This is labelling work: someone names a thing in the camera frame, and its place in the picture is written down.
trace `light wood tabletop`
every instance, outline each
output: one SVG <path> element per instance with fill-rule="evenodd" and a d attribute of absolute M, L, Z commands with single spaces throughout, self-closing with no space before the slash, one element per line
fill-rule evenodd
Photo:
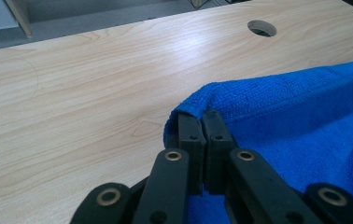
<path fill-rule="evenodd" d="M 0 223 L 68 223 L 93 188 L 146 177 L 171 110 L 204 84 L 351 61 L 341 0 L 253 0 L 0 49 Z"/>

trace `metal ring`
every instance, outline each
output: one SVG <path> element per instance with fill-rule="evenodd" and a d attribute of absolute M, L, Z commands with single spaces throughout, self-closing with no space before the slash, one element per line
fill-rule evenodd
<path fill-rule="evenodd" d="M 239 151 L 237 152 L 237 157 L 243 161 L 253 161 L 255 159 L 255 155 L 249 151 Z"/>
<path fill-rule="evenodd" d="M 338 199 L 330 198 L 326 195 L 326 193 L 334 194 L 338 197 Z M 322 188 L 318 191 L 318 195 L 323 201 L 336 206 L 345 206 L 347 204 L 346 197 L 334 189 Z"/>
<path fill-rule="evenodd" d="M 114 193 L 115 197 L 112 198 L 111 200 L 105 200 L 103 197 L 105 194 L 107 193 Z M 101 206 L 110 206 L 114 203 L 116 203 L 121 197 L 121 193 L 118 189 L 104 189 L 103 191 L 101 191 L 101 193 L 98 194 L 97 196 L 97 203 Z"/>
<path fill-rule="evenodd" d="M 182 154 L 177 151 L 170 151 L 165 153 L 165 158 L 169 161 L 179 161 L 182 158 Z"/>

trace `towel fold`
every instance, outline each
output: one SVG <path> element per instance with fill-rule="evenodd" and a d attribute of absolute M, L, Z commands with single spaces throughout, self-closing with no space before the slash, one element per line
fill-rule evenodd
<path fill-rule="evenodd" d="M 178 113 L 200 119 L 207 108 L 291 187 L 327 182 L 353 194 L 353 63 L 210 83 L 171 113 L 164 138 L 177 132 Z M 223 199 L 190 197 L 189 222 L 228 223 Z"/>

